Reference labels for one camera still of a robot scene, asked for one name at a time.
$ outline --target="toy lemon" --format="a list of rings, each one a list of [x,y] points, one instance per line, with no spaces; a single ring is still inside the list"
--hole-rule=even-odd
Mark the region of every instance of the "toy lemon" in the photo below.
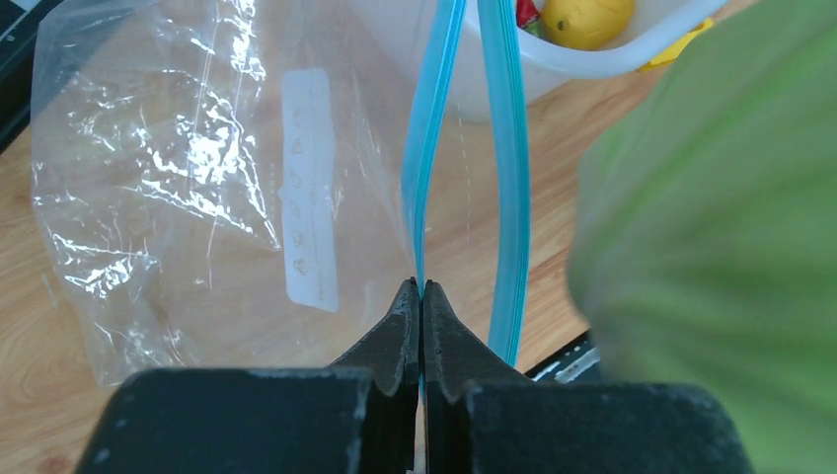
[[[591,51],[625,30],[635,0],[549,0],[541,12],[547,40],[558,46]]]

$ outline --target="ziplock bag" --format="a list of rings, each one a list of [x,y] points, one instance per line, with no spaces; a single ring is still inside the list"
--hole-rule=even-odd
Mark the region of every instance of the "ziplock bag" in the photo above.
[[[436,23],[455,23],[443,4]],[[429,186],[407,164],[432,164],[449,77],[430,35],[450,32],[409,32],[429,71],[417,90],[359,6],[67,0],[41,24],[33,203],[101,384],[327,364],[403,279],[458,277],[421,271],[420,199],[403,187]],[[439,149],[468,154],[451,122]],[[467,188],[444,201],[471,206]]]

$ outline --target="green cloth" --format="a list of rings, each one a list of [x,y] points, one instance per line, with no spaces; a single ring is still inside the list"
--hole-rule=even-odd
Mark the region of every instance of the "green cloth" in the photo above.
[[[569,286],[606,373],[709,389],[760,474],[837,472],[837,0],[696,39],[578,175]]]

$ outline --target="white plastic container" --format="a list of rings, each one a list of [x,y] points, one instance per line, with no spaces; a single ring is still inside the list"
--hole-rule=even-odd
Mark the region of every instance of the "white plastic container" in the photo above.
[[[349,0],[403,72],[419,76],[421,58],[437,0]],[[712,16],[727,0],[636,0],[628,28],[609,48],[579,51],[555,46],[518,31],[526,102],[531,104],[570,79],[601,79],[634,71]],[[468,0],[450,88],[449,104],[462,117],[490,117],[477,1]]]

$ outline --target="wooden table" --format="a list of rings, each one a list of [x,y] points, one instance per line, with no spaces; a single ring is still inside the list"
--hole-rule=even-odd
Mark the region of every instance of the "wooden table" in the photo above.
[[[754,1],[732,0],[720,16]],[[534,229],[521,369],[585,329],[564,276],[575,167],[661,72],[570,83],[530,108]],[[78,316],[51,269],[30,208],[30,142],[27,130],[0,156],[0,472],[59,474],[72,470],[112,390],[96,386]]]

